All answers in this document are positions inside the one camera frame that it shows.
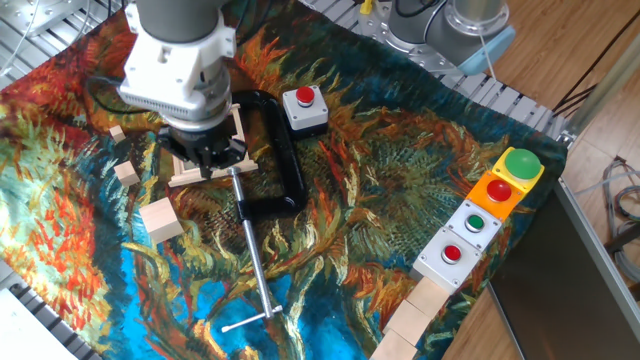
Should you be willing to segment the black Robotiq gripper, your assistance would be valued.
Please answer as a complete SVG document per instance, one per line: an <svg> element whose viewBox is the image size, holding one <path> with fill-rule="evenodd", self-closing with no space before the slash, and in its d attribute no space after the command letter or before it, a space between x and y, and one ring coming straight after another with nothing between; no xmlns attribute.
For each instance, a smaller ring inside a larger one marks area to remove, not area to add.
<svg viewBox="0 0 640 360"><path fill-rule="evenodd" d="M191 132L165 126L157 134L158 144L183 162L200 167L200 175L209 179L215 169L226 169L242 161L247 145L232 139L221 126Z"/></svg>

